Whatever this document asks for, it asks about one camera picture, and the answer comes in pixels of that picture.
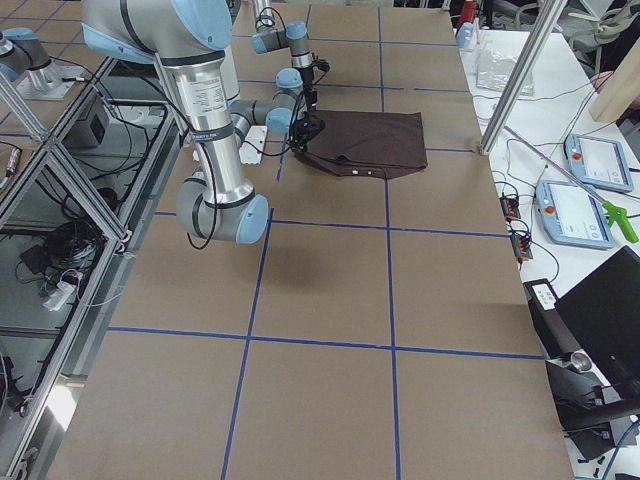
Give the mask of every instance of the chair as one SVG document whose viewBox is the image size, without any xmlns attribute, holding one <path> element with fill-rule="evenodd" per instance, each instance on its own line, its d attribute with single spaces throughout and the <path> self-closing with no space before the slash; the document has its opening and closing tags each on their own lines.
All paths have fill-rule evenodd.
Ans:
<svg viewBox="0 0 640 480">
<path fill-rule="evenodd" d="M 580 12 L 563 12 L 558 24 L 563 29 L 569 46 L 583 53 L 596 52 L 595 73 L 600 73 L 602 45 L 618 39 L 640 12 L 633 13 L 632 8 L 640 5 L 640 0 L 628 0 L 627 4 L 615 10 L 609 10 L 601 19 L 583 15 Z"/>
<path fill-rule="evenodd" d="M 543 3 L 544 0 L 538 0 L 518 8 L 514 15 L 516 30 L 523 30 L 526 23 L 530 23 L 525 23 L 522 20 L 525 12 L 539 8 Z M 593 8 L 589 8 L 591 4 L 586 0 L 581 0 L 580 3 L 585 10 L 595 11 Z M 615 41 L 640 15 L 640 12 L 634 13 L 632 10 L 634 6 L 640 5 L 640 0 L 628 0 L 624 7 L 609 11 L 602 9 L 601 4 L 598 5 L 600 11 L 604 12 L 601 18 L 588 15 L 585 10 L 568 7 L 558 20 L 558 27 L 573 51 L 584 54 L 596 52 L 594 66 L 596 74 L 600 73 L 602 46 Z"/>
</svg>

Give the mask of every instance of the fabric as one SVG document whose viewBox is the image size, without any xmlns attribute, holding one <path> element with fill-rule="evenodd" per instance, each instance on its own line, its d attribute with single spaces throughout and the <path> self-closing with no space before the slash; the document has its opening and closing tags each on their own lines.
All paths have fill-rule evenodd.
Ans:
<svg viewBox="0 0 640 480">
<path fill-rule="evenodd" d="M 339 176 L 391 179 L 427 166 L 420 113 L 318 110 L 325 129 L 296 157 Z"/>
</svg>

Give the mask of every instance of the table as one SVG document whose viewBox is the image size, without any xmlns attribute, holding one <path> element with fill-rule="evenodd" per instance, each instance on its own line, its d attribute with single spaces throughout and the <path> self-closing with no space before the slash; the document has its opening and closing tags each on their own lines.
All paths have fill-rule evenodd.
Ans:
<svg viewBox="0 0 640 480">
<path fill-rule="evenodd" d="M 572 478 L 448 15 L 277 8 L 332 65 L 320 108 L 422 111 L 430 165 L 266 158 L 265 237 L 198 253 L 184 152 L 47 478 Z M 252 29 L 243 7 L 241 94 L 265 98 L 288 59 Z"/>
<path fill-rule="evenodd" d="M 494 51 L 501 52 L 504 55 L 518 55 L 527 37 L 527 33 L 523 32 L 483 32 L 485 36 L 483 43 Z M 483 95 L 488 97 L 499 97 L 499 93 L 492 92 L 487 89 L 476 87 L 475 72 L 473 71 L 473 57 L 476 55 L 472 52 L 461 53 L 463 62 L 465 63 L 467 72 L 467 82 L 469 89 L 473 95 Z M 569 49 L 566 41 L 561 34 L 552 34 L 548 43 L 543 50 L 540 59 L 533 69 L 533 81 L 535 94 L 528 100 L 522 96 L 517 102 L 513 113 L 507 121 L 507 125 L 516 132 L 534 144 L 544 144 L 547 142 L 559 142 L 563 138 L 563 132 L 571 123 L 572 118 L 576 115 L 581 102 L 587 100 L 587 107 L 580 115 L 573 132 L 587 133 L 597 129 L 594 135 L 611 140 L 618 140 L 623 145 L 624 153 L 627 157 L 630 167 L 637 168 L 640 164 L 635 155 L 624 140 L 624 137 L 614 125 L 606 125 L 594 122 L 588 113 L 588 106 L 595 100 L 596 96 L 592 95 L 593 88 L 589 79 L 584 74 L 582 68 L 576 61 L 573 53 Z M 558 96 L 563 92 L 571 92 L 566 95 Z M 529 101 L 535 98 L 557 97 L 549 100 Z M 483 120 L 491 115 L 493 107 L 497 104 L 497 98 L 494 100 L 476 96 L 474 98 L 479 123 L 481 129 L 484 130 L 487 122 Z M 503 174 L 508 168 L 508 154 L 506 148 L 507 140 L 511 136 L 504 132 L 491 152 L 491 167 L 494 170 L 494 180 L 496 182 L 504 181 Z M 565 164 L 562 146 L 546 145 L 540 147 L 546 154 L 561 164 Z M 521 180 L 529 183 L 537 183 L 540 174 L 544 170 L 544 164 L 535 154 L 527 147 L 517 142 L 511 142 L 511 167 L 510 173 Z M 544 170 L 543 179 L 549 180 L 566 180 L 559 172 L 554 169 Z M 533 189 L 513 177 L 507 177 L 508 182 L 512 183 L 520 194 L 532 194 Z M 497 183 L 498 192 L 502 191 L 503 184 Z M 506 187 L 507 193 L 511 193 L 510 187 Z M 599 191 L 602 195 L 610 199 L 612 202 L 628 209 L 629 214 L 640 211 L 640 203 L 635 199 L 625 197 L 617 193 Z M 557 279 L 553 282 L 554 289 L 559 296 L 564 295 L 574 285 L 579 283 L 596 267 L 601 265 L 606 259 L 613 255 L 620 246 L 629 245 L 636 253 L 640 253 L 639 244 L 629 244 L 622 236 L 617 227 L 612 227 L 612 233 L 615 238 L 616 248 L 610 250 L 592 250 L 577 247 L 561 246 L 551 243 L 544 231 L 537 212 L 533 212 L 531 208 L 531 197 L 521 198 L 521 214 L 525 222 L 532 227 L 533 239 L 543 247 L 547 248 L 555 255 L 560 263 L 560 271 Z M 637 220 L 631 220 L 636 230 L 640 228 Z M 532 247 L 534 260 L 525 262 L 522 265 L 520 276 L 523 282 L 535 280 L 539 278 L 551 279 L 556 272 L 555 262 L 550 255 L 542 251 L 535 245 Z M 591 476 L 594 469 L 599 465 L 595 463 L 584 465 L 576 462 L 579 453 L 575 449 L 572 442 L 568 442 L 567 446 L 571 452 L 573 459 L 574 472 L 577 475 Z M 630 474 L 640 473 L 640 463 L 638 463 L 638 452 L 640 448 L 625 448 L 622 450 L 613 472 L 626 472 Z"/>
</svg>

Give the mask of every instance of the blue joint cap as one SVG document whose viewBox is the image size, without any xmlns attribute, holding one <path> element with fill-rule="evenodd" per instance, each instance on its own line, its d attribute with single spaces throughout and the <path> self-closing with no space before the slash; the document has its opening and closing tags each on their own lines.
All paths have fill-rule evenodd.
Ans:
<svg viewBox="0 0 640 480">
<path fill-rule="evenodd" d="M 145 53 L 136 47 L 132 47 L 128 43 L 124 43 L 122 40 L 110 37 L 109 35 L 102 33 L 100 30 L 96 30 L 84 23 L 82 24 L 82 31 L 84 33 L 84 41 L 87 46 L 91 50 L 95 50 L 107 57 L 114 57 L 128 62 L 148 65 L 153 64 L 155 61 L 155 57 L 153 55 Z"/>
<path fill-rule="evenodd" d="M 236 243 L 256 243 L 262 237 L 269 221 L 269 202 L 262 195 L 256 195 L 242 213 Z"/>
<path fill-rule="evenodd" d="M 5 77 L 7 77 L 7 80 L 9 80 L 10 82 L 14 82 L 15 80 L 18 79 L 18 77 L 20 76 L 18 74 L 18 72 L 16 72 L 14 69 L 7 67 L 5 64 L 0 63 L 0 74 L 4 75 Z"/>
<path fill-rule="evenodd" d="M 37 40 L 38 36 L 33 30 L 26 27 L 10 28 L 2 32 L 7 40 Z"/>
<path fill-rule="evenodd" d="M 287 24 L 287 38 L 289 40 L 300 40 L 307 36 L 307 24 L 302 20 Z"/>
<path fill-rule="evenodd" d="M 253 34 L 251 36 L 251 43 L 253 44 L 253 50 L 256 53 L 267 53 L 267 46 L 264 44 L 264 40 L 262 40 L 260 34 Z"/>
<path fill-rule="evenodd" d="M 278 135 L 287 134 L 289 132 L 289 125 L 291 125 L 292 116 L 293 111 L 288 108 L 274 108 L 267 114 L 267 129 Z"/>
<path fill-rule="evenodd" d="M 225 0 L 171 0 L 184 27 L 202 45 L 224 50 L 231 43 L 231 14 Z"/>
<path fill-rule="evenodd" d="M 294 89 L 302 86 L 302 77 L 295 68 L 283 68 L 276 75 L 278 88 Z"/>
</svg>

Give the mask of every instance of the white desk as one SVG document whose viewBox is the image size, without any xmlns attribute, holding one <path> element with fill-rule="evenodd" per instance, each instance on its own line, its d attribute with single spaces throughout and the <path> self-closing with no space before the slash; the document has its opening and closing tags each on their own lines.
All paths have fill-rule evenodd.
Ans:
<svg viewBox="0 0 640 480">
<path fill-rule="evenodd" d="M 500 52 L 505 55 L 518 55 L 527 38 L 524 32 L 504 32 L 485 31 L 482 32 L 482 45 L 485 48 Z M 467 73 L 469 90 L 475 95 L 487 97 L 499 97 L 499 93 L 476 86 L 476 75 L 474 58 L 476 52 L 461 52 L 463 63 Z M 542 52 L 540 59 L 533 69 L 534 96 L 521 97 L 518 101 L 507 125 L 534 144 L 544 144 L 549 142 L 560 142 L 564 139 L 563 133 L 572 119 L 578 112 L 581 103 L 585 100 L 593 88 L 588 85 L 589 79 L 583 72 L 573 53 L 569 49 L 564 38 L 560 34 L 552 34 L 547 45 Z M 562 95 L 552 100 L 522 101 L 522 99 L 535 99 L 554 97 L 560 93 L 578 89 L 573 93 Z M 594 122 L 588 112 L 588 106 L 595 100 L 594 94 L 587 104 L 587 107 L 580 115 L 573 133 L 587 133 L 598 129 L 605 124 Z M 478 115 L 480 129 L 484 132 L 487 121 L 493 113 L 498 100 L 475 97 L 474 104 Z M 625 155 L 630 167 L 639 167 L 640 163 L 624 140 L 624 137 L 614 125 L 605 126 L 596 135 L 603 138 L 618 140 L 622 143 Z M 490 155 L 491 167 L 494 170 L 496 182 L 504 181 L 502 174 L 507 172 L 508 158 L 506 142 L 512 138 L 507 132 L 503 132 L 498 143 Z M 541 150 L 550 155 L 551 158 L 561 165 L 565 165 L 564 149 L 562 145 L 546 145 L 540 147 Z M 540 174 L 544 170 L 542 179 L 545 180 L 566 180 L 559 172 L 552 168 L 546 168 L 544 162 L 537 158 L 526 146 L 519 142 L 509 144 L 511 151 L 511 166 L 509 172 L 514 176 L 529 183 L 536 184 Z M 638 195 L 640 191 L 640 175 L 632 174 L 636 189 L 632 194 Z M 507 182 L 513 184 L 519 194 L 532 195 L 531 186 L 518 181 L 512 177 L 507 177 Z M 502 191 L 502 184 L 496 184 L 497 190 Z M 511 189 L 506 187 L 505 193 L 511 193 Z M 611 200 L 614 204 L 627 208 L 629 215 L 640 213 L 640 201 L 617 193 L 599 190 L 602 196 Z M 564 295 L 574 285 L 585 278 L 596 267 L 601 265 L 606 259 L 613 255 L 621 246 L 629 245 L 634 251 L 640 253 L 640 243 L 629 244 L 623 237 L 617 226 L 612 227 L 612 233 L 616 242 L 616 247 L 610 250 L 594 250 L 578 247 L 567 247 L 556 245 L 549 241 L 549 237 L 544 231 L 539 214 L 536 209 L 531 208 L 532 197 L 520 198 L 520 211 L 523 220 L 531 227 L 533 240 L 548 248 L 560 263 L 560 272 L 553 286 L 559 296 Z M 640 231 L 640 219 L 632 219 L 632 225 Z M 524 262 L 520 276 L 523 282 L 538 278 L 552 278 L 556 272 L 554 260 L 540 248 L 532 246 L 534 259 Z M 600 476 L 604 473 L 603 466 L 606 466 L 611 452 L 607 454 L 603 466 L 595 461 L 589 464 L 577 463 L 580 453 L 571 441 L 567 441 L 567 448 L 572 458 L 574 472 L 577 476 L 591 477 L 596 467 L 600 467 Z M 623 448 L 616 459 L 609 478 L 613 478 L 615 472 L 624 472 L 640 475 L 640 447 Z"/>
</svg>

